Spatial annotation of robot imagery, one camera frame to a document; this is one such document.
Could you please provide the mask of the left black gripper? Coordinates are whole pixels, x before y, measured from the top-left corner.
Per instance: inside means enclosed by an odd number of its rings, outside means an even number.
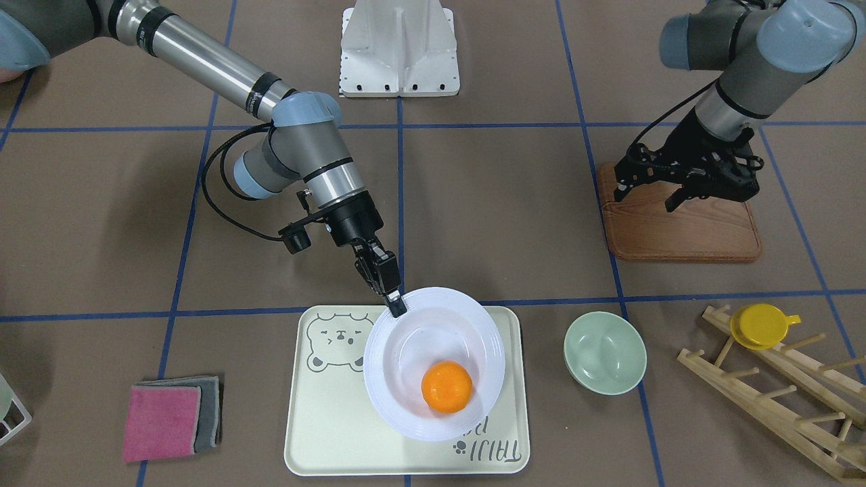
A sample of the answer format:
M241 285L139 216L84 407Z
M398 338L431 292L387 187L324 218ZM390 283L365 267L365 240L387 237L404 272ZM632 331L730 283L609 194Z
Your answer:
M691 110L658 150L632 142L614 167L614 201L624 201L637 186L667 182L678 185L664 201L668 213L695 199L746 202L760 191L756 173L765 165L752 151L752 138L754 129L744 129L734 141L723 141Z

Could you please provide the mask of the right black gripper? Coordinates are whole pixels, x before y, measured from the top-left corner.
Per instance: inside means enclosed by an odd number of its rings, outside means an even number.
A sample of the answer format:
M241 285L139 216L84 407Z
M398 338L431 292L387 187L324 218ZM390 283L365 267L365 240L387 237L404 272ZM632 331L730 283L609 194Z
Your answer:
M381 244L376 233L384 227L384 221L368 191L328 206L327 225L338 247L349 246L354 241ZM398 256L381 247L371 247L371 250L372 258L367 254L355 255L356 271L373 292L381 295L390 314L399 318L407 308L400 291Z

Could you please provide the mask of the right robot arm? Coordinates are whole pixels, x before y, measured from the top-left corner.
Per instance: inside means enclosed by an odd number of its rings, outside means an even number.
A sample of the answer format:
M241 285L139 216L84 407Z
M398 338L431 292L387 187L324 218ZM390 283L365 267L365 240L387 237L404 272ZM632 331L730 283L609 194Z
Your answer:
M292 254L311 244L307 225L327 226L338 247L355 253L355 267L393 317L407 308L398 258L382 246L383 220L338 132L342 113L327 93L298 91L248 61L158 1L3 1L2 69L24 72L87 41L110 37L138 47L244 109L259 123L214 150L224 160L244 137L264 139L236 161L225 185L246 201L271 198L302 181L306 216L281 229Z

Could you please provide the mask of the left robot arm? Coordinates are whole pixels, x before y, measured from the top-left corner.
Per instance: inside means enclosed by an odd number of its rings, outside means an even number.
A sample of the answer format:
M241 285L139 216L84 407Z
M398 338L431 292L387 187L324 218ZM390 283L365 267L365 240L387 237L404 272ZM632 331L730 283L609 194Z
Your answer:
M614 167L614 200L666 182L677 186L668 212L693 198L748 201L760 191L764 161L750 141L761 124L863 38L863 1L709 1L668 20L662 64L719 77L690 96L695 105L658 150L634 139Z

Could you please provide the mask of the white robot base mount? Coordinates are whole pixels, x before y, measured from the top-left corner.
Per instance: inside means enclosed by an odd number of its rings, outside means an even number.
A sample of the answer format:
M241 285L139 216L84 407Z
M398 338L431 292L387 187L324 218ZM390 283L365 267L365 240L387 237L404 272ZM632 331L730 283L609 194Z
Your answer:
M461 89L457 32L439 1L358 1L344 9L344 97L450 97Z

